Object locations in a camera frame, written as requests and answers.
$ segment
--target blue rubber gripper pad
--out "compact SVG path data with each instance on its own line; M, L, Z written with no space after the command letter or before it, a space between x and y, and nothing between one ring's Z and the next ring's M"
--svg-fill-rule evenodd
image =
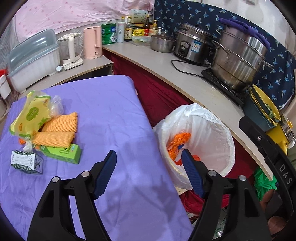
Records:
M106 163L104 164L96 180L96 189L94 190L94 195L96 198L104 194L107 184L116 166L116 163L117 163L117 155L116 155L116 152L113 151L110 157L106 160Z
M193 191L196 194L198 194L201 198L203 198L205 195L205 192L203 190L203 181L193 164L193 162L196 160L194 160L190 152L186 150L182 151L181 158L189 181L193 187Z

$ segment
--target yellow package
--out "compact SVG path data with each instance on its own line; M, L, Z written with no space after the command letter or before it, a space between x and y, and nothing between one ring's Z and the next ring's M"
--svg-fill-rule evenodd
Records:
M141 29L135 29L133 31L133 34L132 35L133 36L144 36L144 29L143 28L141 28Z
M27 94L21 113L9 127L11 134L25 140L32 139L43 124L51 119L50 98L41 91L31 91Z

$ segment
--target stainless steel pot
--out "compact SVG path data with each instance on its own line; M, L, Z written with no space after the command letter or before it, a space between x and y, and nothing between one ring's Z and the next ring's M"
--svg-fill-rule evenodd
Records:
M236 91L242 92L246 90L252 84L255 74L259 71L217 41L213 41L213 44L217 47L211 67L214 75Z
M208 32L190 24L183 24L178 31L174 54L194 64L203 64L210 49L213 49L213 39Z
M150 40L150 48L157 52L169 53L173 50L175 42L176 40L166 35L152 35Z
M227 26L225 31L222 31L219 43L242 57L258 70L262 65L273 68L264 58L267 48L255 37L245 34L238 29Z
M262 65L273 69L271 64L265 62L262 55L266 54L266 47L256 38L252 39L251 36L244 38L251 44L226 31L223 32L220 43L212 41L216 46L211 67L214 75L239 92L246 90L252 84L255 74Z

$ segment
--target white bottle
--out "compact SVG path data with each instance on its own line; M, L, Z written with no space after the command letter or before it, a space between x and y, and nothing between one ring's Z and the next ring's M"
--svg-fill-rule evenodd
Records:
M124 28L125 28L125 17L121 17L121 22L117 23L117 42L123 43L124 41Z

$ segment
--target pink kettle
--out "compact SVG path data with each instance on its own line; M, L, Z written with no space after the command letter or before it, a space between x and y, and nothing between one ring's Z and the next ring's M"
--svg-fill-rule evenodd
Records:
M102 55L102 27L93 26L83 29L84 58L92 59Z

